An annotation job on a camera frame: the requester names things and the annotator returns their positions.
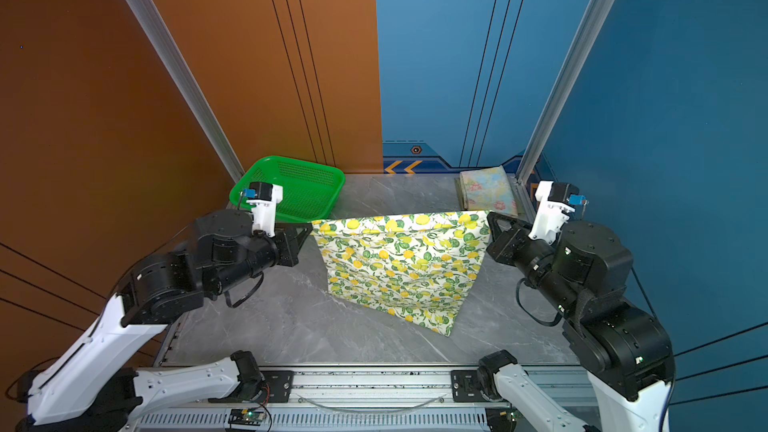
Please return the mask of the pastel floral skirt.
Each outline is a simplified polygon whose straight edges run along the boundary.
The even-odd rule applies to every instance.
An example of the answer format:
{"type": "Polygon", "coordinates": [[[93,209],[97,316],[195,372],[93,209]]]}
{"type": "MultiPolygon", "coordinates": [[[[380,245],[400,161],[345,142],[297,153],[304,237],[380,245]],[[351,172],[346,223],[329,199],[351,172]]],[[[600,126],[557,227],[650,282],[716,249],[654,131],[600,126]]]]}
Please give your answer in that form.
{"type": "Polygon", "coordinates": [[[518,208],[508,174],[501,166],[462,171],[458,179],[464,210],[499,212],[517,217],[518,208]]]}

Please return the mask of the lemon print skirt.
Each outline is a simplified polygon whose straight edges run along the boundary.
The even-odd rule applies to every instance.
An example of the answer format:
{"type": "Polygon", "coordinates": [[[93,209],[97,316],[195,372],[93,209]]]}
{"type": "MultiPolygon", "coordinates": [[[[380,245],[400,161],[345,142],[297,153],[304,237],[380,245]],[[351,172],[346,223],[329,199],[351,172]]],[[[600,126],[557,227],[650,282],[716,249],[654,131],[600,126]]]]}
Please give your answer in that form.
{"type": "Polygon", "coordinates": [[[485,211],[317,220],[313,235],[331,295],[443,336],[491,239],[485,211]]]}

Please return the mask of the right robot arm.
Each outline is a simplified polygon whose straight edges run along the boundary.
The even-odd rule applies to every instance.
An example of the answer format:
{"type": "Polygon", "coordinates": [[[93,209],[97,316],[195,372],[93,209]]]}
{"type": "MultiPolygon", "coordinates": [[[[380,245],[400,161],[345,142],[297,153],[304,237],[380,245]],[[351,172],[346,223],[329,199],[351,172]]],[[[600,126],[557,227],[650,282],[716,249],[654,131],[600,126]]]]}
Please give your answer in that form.
{"type": "Polygon", "coordinates": [[[557,311],[551,325],[587,371],[603,431],[667,431],[675,383],[671,339],[659,320],[625,297],[633,256],[609,228],[567,223],[553,243],[531,224],[488,216],[488,255],[522,272],[521,284],[557,311]]]}

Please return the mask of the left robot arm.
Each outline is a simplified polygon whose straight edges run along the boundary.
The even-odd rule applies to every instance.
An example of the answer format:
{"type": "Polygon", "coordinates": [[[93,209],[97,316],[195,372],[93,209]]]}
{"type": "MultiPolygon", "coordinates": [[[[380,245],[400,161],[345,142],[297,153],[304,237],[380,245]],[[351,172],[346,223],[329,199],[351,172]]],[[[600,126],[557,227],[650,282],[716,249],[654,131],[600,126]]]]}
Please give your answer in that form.
{"type": "Polygon", "coordinates": [[[312,233],[309,223],[256,226],[235,209],[196,219],[168,251],[133,264],[117,282],[95,321],[47,369],[19,377],[17,402],[26,406],[19,431],[118,431],[140,417],[212,399],[248,402],[266,388],[252,353],[236,351],[202,366],[167,372],[132,368],[129,360],[152,338],[206,301],[224,297],[265,270],[293,267],[312,233]]]}

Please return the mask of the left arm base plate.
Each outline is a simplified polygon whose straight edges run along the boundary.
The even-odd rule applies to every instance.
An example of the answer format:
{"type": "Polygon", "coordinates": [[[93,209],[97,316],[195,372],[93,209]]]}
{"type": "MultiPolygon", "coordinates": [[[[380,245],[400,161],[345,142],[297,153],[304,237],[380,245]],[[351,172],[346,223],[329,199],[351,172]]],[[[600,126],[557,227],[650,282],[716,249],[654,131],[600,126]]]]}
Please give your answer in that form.
{"type": "Polygon", "coordinates": [[[209,398],[209,403],[254,403],[269,405],[287,403],[294,379],[291,370],[261,371],[255,379],[236,386],[233,392],[222,398],[209,398]]]}

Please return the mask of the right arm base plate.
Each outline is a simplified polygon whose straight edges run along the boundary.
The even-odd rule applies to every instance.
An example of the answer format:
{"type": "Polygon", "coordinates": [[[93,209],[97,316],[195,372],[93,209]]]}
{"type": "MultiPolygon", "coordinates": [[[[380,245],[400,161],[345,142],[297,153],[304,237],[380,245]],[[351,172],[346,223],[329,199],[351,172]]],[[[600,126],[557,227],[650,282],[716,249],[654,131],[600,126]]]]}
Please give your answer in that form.
{"type": "Polygon", "coordinates": [[[490,403],[500,399],[492,377],[483,368],[453,370],[450,377],[453,400],[457,403],[490,403]]]}

